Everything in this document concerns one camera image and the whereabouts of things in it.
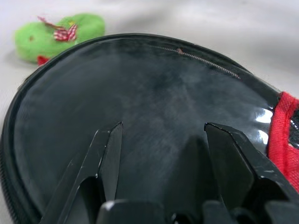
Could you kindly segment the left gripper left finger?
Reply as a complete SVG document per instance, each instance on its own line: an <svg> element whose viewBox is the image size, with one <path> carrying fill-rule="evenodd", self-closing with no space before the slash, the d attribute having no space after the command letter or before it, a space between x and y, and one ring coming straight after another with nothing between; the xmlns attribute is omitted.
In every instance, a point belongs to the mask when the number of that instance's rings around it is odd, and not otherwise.
<svg viewBox="0 0 299 224"><path fill-rule="evenodd" d="M122 134L122 122L96 131L89 148L70 161L39 224L67 224L77 195L88 215L83 224L96 224L101 205L116 195Z"/></svg>

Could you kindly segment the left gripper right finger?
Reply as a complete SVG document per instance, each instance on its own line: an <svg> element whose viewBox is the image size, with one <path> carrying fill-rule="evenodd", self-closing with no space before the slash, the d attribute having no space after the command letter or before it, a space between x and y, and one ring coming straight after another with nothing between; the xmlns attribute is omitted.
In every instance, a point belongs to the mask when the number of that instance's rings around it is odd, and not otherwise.
<svg viewBox="0 0 299 224"><path fill-rule="evenodd" d="M220 194L229 209L261 210L271 201L299 205L294 187L243 132L216 123L205 123L204 130Z"/></svg>

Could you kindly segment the black and red paddle case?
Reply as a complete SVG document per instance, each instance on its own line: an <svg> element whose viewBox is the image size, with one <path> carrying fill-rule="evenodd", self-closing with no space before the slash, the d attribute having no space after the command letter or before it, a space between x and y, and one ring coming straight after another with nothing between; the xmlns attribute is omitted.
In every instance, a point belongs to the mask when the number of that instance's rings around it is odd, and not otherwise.
<svg viewBox="0 0 299 224"><path fill-rule="evenodd" d="M26 190L17 164L14 151L14 125L16 114L24 97L24 86L34 75L44 72L52 66L54 60L68 56L74 50L94 43L115 42L117 40L127 40L130 43L157 43L165 49L185 56L193 56L194 53L198 53L198 59L208 64L212 64L214 58L219 58L224 64L231 62L250 73L231 59L209 49L177 39L145 34L110 35L92 39L49 60L29 76L20 87L4 120L0 142L0 184L14 224L39 224L52 198L50 198L45 211L40 212ZM224 64L218 64L218 68L224 69ZM262 152L257 149L252 141L247 138L255 149L276 165L299 194L299 99L286 92L273 90L277 92L278 100L272 108L265 151ZM292 203L271 201L266 203L261 210L248 210L243 207L229 209L222 199L213 171L207 134L206 140L209 169L217 193L215 197L203 200L200 207L195 210L170 210L164 204L156 201L118 198L118 179L115 198L101 205L96 224L299 224L299 205ZM83 224L87 220L88 215L83 204L83 198L81 195L77 195L67 224Z"/></svg>

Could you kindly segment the black table tennis paddle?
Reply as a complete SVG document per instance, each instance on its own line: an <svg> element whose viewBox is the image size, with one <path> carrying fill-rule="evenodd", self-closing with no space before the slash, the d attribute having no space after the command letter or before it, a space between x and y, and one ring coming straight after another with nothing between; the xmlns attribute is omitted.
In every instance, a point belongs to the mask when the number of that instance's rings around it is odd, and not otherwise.
<svg viewBox="0 0 299 224"><path fill-rule="evenodd" d="M217 195L206 122L243 131L264 152L277 92L231 62L212 64L157 43L94 43L53 61L24 86L14 151L40 212L97 130L123 123L118 198L195 210Z"/></svg>

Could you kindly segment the green plush toy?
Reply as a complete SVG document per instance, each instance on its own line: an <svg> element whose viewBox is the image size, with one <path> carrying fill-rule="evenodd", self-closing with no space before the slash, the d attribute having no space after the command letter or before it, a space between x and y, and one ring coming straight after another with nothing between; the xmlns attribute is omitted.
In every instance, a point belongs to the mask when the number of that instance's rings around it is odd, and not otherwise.
<svg viewBox="0 0 299 224"><path fill-rule="evenodd" d="M77 44L105 35L105 21L97 14L66 16L57 23L38 19L23 25L14 35L19 58L38 65Z"/></svg>

